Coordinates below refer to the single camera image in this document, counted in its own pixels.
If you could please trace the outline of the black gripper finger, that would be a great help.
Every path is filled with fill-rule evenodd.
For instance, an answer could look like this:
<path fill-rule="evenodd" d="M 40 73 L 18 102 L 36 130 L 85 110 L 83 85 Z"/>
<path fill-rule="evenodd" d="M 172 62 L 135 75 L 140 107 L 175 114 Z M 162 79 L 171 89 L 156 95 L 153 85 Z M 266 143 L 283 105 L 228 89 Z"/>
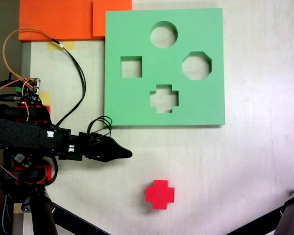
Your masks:
<path fill-rule="evenodd" d="M 113 138 L 108 137 L 105 140 L 104 161 L 109 162 L 116 159 L 128 159 L 133 156 L 133 153 L 120 146 Z"/>

